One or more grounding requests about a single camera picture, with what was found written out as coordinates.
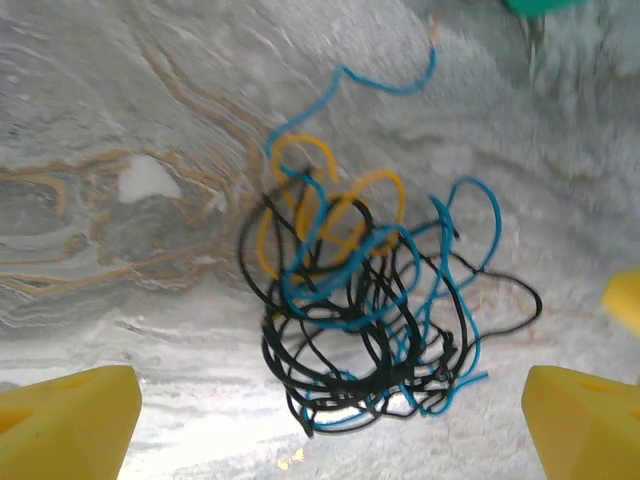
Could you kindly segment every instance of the yellow plastic piece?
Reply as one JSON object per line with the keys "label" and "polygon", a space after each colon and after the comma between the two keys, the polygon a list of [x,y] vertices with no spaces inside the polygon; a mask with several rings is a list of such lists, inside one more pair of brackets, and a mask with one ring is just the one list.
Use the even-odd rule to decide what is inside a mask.
{"label": "yellow plastic piece", "polygon": [[0,393],[0,479],[115,480],[141,405],[121,365]]}
{"label": "yellow plastic piece", "polygon": [[602,304],[640,337],[640,269],[615,275],[604,292]]}
{"label": "yellow plastic piece", "polygon": [[536,366],[522,409],[548,480],[640,479],[640,388]]}

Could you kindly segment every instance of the marble surface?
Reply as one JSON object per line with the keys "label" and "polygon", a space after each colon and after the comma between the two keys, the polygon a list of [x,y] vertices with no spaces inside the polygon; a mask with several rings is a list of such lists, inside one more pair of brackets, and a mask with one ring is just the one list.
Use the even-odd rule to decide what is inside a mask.
{"label": "marble surface", "polygon": [[[519,408],[528,369],[640,374],[640,344],[599,307],[609,277],[640,264],[638,10],[593,1],[550,17],[530,84],[498,1],[0,1],[0,388],[133,365],[145,403],[121,480],[541,480]],[[397,170],[410,223],[426,192],[482,178],[504,213],[493,265],[536,286],[545,313],[487,342],[490,381],[447,416],[308,441],[260,355],[239,219],[269,182],[269,129],[337,63],[409,82],[435,11],[424,92],[345,85],[303,131],[345,179]],[[393,208],[385,189],[372,199]],[[453,213],[478,258],[488,205],[470,194]],[[486,282],[469,302],[484,329],[528,308]]]}

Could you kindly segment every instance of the black wire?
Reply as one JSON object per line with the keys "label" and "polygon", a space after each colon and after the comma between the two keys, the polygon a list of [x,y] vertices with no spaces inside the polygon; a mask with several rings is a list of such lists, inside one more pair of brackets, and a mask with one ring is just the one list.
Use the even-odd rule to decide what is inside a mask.
{"label": "black wire", "polygon": [[[280,277],[285,271],[285,237],[290,236],[299,249],[303,242],[295,234],[293,224],[299,215],[299,206],[308,184],[303,181],[311,169],[300,172],[292,177],[284,187],[274,189],[263,195],[262,201],[251,211],[248,220],[242,226],[238,240],[238,263],[240,270],[251,290],[264,303],[264,316],[262,321],[262,354],[272,374],[282,382],[286,401],[291,414],[297,419],[305,433],[311,437],[314,433],[347,433],[372,424],[383,416],[395,418],[410,418],[421,409],[432,412],[444,404],[458,383],[460,372],[466,361],[473,355],[478,344],[491,337],[503,336],[514,333],[529,326],[540,317],[542,312],[542,300],[538,293],[522,280],[502,272],[481,270],[471,265],[457,253],[450,256],[476,275],[491,277],[508,281],[534,300],[534,311],[525,320],[503,330],[494,330],[483,333],[480,337],[469,340],[467,331],[467,319],[465,318],[459,293],[446,276],[442,281],[450,292],[456,317],[459,324],[458,334],[436,325],[430,319],[417,320],[408,305],[408,298],[402,302],[397,299],[406,293],[402,282],[402,276],[415,268],[413,262],[399,265],[399,257],[403,249],[408,249],[405,239],[400,238],[393,249],[383,256],[378,256],[377,261],[372,255],[367,256],[361,262],[361,268],[344,286],[341,292],[344,300],[336,300],[336,295],[316,302],[306,302],[299,306],[304,313],[300,315],[293,311],[284,300],[283,285],[279,280],[271,280],[263,291],[249,273],[246,264],[245,250],[251,230],[259,222],[267,210],[273,214],[273,233],[277,247],[277,270]],[[293,224],[288,222],[277,208],[284,191],[290,191],[300,186],[297,195],[298,203],[294,211]],[[334,208],[340,198],[334,199],[329,209]],[[373,215],[360,200],[352,200],[356,211],[360,213],[365,223],[365,230],[360,239],[364,242],[378,228],[384,225],[376,225]],[[439,222],[430,221],[411,230],[415,233],[426,226],[437,226]],[[302,265],[295,274],[303,279],[304,286],[311,292],[318,289],[312,280],[322,278],[332,272],[342,269],[350,260],[349,256],[336,265],[321,265],[323,242],[318,240],[312,248],[309,248],[308,262]],[[436,261],[439,254],[426,255],[420,253],[423,265],[437,272]],[[388,318],[372,320],[359,329],[344,328],[342,331],[351,337],[360,337],[369,357],[373,362],[373,370],[363,378],[353,378],[335,366],[325,354],[323,354],[314,342],[328,331],[336,331],[335,328],[325,329],[318,326],[318,322],[346,323],[368,316],[371,309],[379,310],[389,307],[397,302],[396,313]],[[318,315],[318,312],[329,312]],[[420,325],[429,323],[432,338],[423,341]],[[297,345],[286,345],[287,330],[297,327],[302,340]],[[392,342],[400,335],[408,334],[408,349],[404,359],[396,362]],[[314,354],[317,362],[323,367],[323,371],[314,370],[312,367],[300,361],[301,355],[309,351]],[[391,400],[404,395],[400,389],[402,386],[416,398],[416,404],[394,410],[391,408]],[[335,412],[352,407],[365,414],[355,424],[323,427],[316,423],[316,417],[322,412]]]}

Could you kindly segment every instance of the tangled wires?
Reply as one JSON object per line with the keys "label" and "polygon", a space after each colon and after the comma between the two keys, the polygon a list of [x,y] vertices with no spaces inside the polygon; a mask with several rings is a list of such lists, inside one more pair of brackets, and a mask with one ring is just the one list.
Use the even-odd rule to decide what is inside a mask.
{"label": "tangled wires", "polygon": [[[487,378],[486,373],[475,372],[481,341],[524,328],[542,311],[542,301],[533,288],[487,269],[501,234],[495,195],[479,180],[463,177],[453,185],[446,203],[429,197],[437,218],[407,229],[402,226],[404,186],[395,174],[376,170],[357,180],[347,192],[329,195],[322,185],[322,170],[297,172],[280,163],[281,148],[296,141],[312,143],[325,153],[330,177],[337,183],[335,161],[324,144],[300,135],[280,138],[274,144],[272,164],[280,186],[263,195],[242,227],[238,245],[242,273],[265,305],[262,353],[285,387],[291,413],[311,437],[314,432],[353,431],[383,416],[409,418],[415,413],[429,416],[446,412],[461,388]],[[376,222],[361,198],[364,188],[380,179],[392,180],[398,190],[396,223]],[[463,186],[479,188],[493,206],[495,235],[479,266],[453,251],[459,235],[450,207]],[[283,213],[286,207],[291,212],[288,216]],[[357,212],[361,221],[344,238],[333,231],[347,210]],[[258,258],[271,276],[264,290],[251,276],[245,260],[256,226]],[[275,266],[266,255],[270,229]],[[437,234],[439,251],[424,253],[417,243],[432,233]],[[288,245],[295,252],[292,259],[288,259]],[[465,279],[454,281],[452,262],[469,272]],[[416,303],[422,274],[428,270],[434,280]],[[513,327],[480,334],[461,295],[480,275],[511,282],[530,294],[535,303],[531,315]],[[453,302],[455,328],[438,325],[432,318],[434,305],[445,298]],[[356,340],[362,343],[370,359],[368,371],[354,373],[354,368],[337,365],[321,351],[322,337],[335,338],[336,333],[348,339],[345,345],[349,349]],[[336,350],[339,341],[332,343]]]}

